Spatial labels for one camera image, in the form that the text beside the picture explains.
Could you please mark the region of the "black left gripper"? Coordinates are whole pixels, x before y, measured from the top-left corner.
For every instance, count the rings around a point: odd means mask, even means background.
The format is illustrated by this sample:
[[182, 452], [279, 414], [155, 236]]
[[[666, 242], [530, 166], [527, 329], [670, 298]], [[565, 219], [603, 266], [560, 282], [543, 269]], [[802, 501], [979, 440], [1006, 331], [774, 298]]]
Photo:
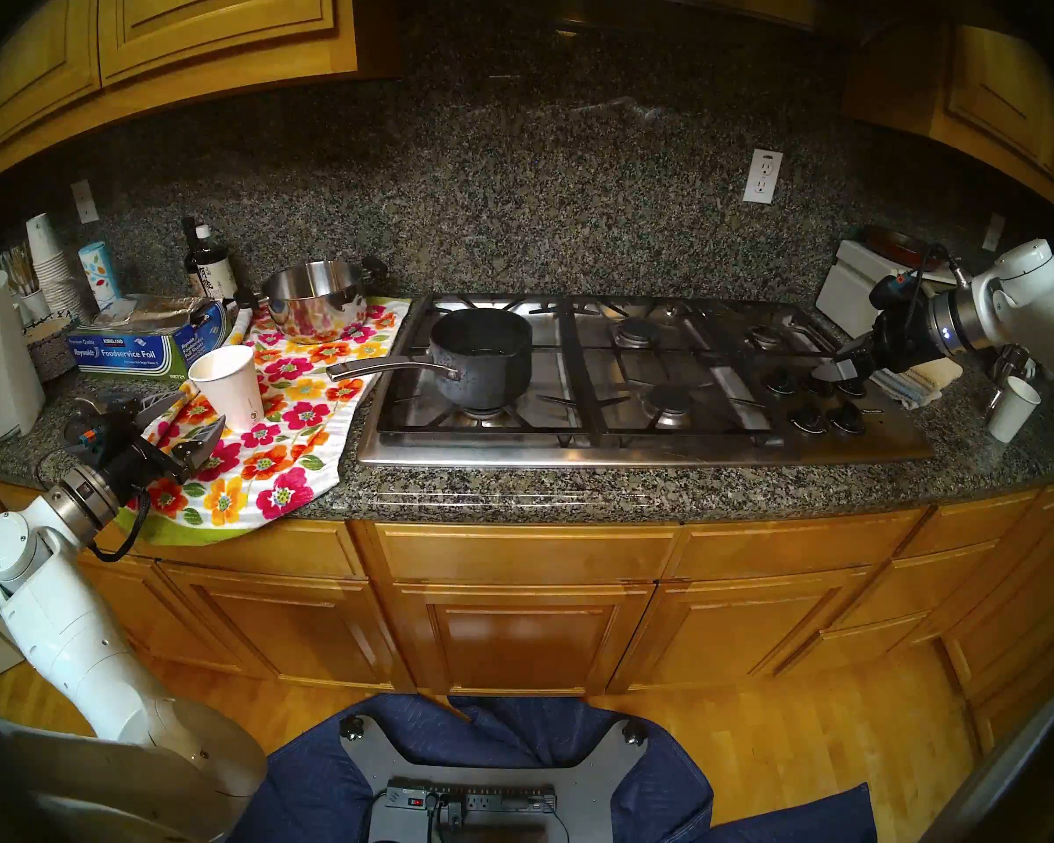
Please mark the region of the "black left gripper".
[[139, 498], [157, 481], [181, 486], [212, 458], [225, 432], [225, 416], [196, 427], [174, 446], [174, 455], [147, 440], [147, 427], [181, 400], [186, 401], [184, 390], [154, 393], [140, 399], [139, 409], [108, 409], [97, 415], [97, 473], [118, 504]]

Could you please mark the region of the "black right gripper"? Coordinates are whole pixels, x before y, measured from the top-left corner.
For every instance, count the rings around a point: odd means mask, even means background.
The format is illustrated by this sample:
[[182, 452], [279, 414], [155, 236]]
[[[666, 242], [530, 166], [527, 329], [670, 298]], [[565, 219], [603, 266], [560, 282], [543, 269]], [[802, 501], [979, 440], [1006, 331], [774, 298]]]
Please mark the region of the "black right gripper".
[[879, 301], [870, 344], [845, 344], [834, 359], [819, 364], [812, 377], [827, 383], [864, 381], [886, 370], [902, 373], [943, 359], [941, 336], [929, 324], [929, 301]]

